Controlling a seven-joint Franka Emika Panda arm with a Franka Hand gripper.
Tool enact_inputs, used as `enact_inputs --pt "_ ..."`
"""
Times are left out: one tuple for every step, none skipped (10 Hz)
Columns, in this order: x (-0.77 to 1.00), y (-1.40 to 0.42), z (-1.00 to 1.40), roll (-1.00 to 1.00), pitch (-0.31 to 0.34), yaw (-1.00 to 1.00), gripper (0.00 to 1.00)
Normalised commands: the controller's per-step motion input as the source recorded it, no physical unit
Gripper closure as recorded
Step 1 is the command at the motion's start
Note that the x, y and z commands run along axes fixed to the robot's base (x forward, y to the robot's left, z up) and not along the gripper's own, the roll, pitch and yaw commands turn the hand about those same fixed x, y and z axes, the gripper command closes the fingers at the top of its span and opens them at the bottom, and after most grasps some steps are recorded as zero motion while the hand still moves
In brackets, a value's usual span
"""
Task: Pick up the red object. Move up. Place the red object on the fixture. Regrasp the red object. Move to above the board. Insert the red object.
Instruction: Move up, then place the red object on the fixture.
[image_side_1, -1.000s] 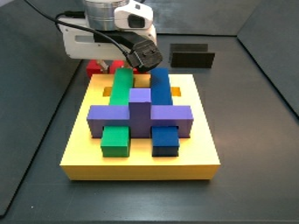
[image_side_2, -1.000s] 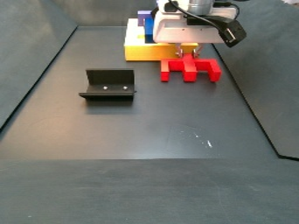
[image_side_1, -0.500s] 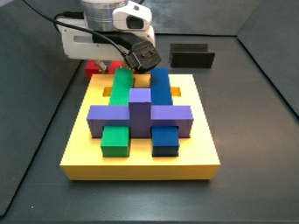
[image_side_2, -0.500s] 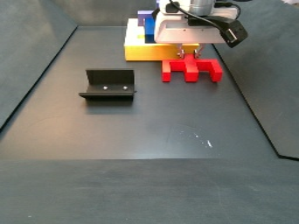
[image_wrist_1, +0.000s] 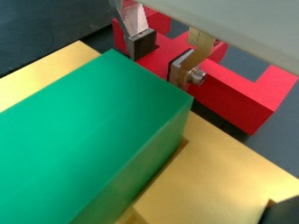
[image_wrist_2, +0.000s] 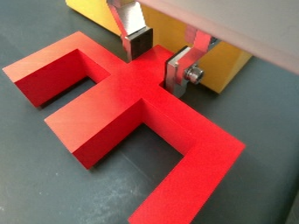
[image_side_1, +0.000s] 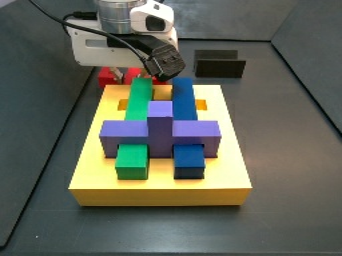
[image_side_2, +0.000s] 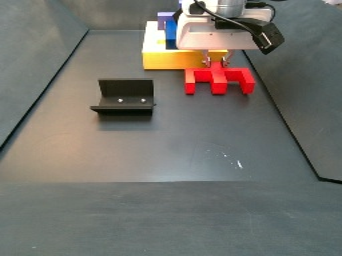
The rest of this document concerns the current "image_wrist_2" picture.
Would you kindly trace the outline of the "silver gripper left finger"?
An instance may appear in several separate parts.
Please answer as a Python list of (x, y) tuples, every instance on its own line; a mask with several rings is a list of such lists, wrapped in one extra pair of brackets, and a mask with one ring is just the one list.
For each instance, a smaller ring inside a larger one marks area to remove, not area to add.
[(145, 25), (139, 3), (135, 0), (106, 0), (129, 61), (153, 47), (153, 29)]

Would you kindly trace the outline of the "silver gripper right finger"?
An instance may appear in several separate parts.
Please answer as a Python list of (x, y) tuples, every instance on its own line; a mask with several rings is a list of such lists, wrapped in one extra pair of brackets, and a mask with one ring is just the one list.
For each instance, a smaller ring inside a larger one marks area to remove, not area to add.
[(164, 65), (164, 89), (176, 97), (185, 93), (186, 84), (198, 84), (204, 71), (197, 63), (216, 39), (192, 26), (185, 28), (185, 46), (166, 61)]

